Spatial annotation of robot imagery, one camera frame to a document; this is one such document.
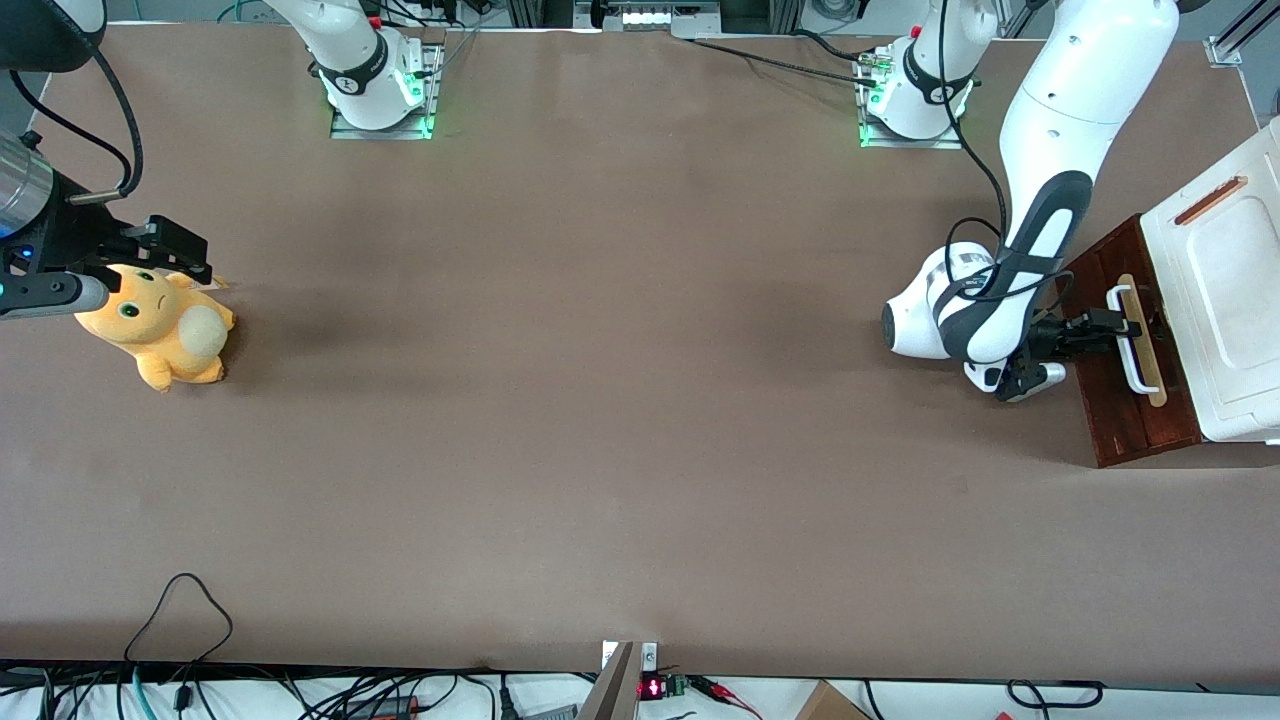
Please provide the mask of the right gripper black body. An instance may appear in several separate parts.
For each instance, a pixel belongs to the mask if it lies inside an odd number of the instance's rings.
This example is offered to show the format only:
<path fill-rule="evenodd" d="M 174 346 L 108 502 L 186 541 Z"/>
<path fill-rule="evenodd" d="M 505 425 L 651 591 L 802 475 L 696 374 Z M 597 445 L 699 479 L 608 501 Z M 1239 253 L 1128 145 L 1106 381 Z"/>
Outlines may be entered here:
<path fill-rule="evenodd" d="M 69 202 L 82 186 L 54 170 L 41 187 L 47 196 L 38 208 L 26 197 L 17 214 L 3 211 L 4 273 L 82 272 L 133 258 L 133 243 L 123 234 L 128 224 L 101 204 Z"/>

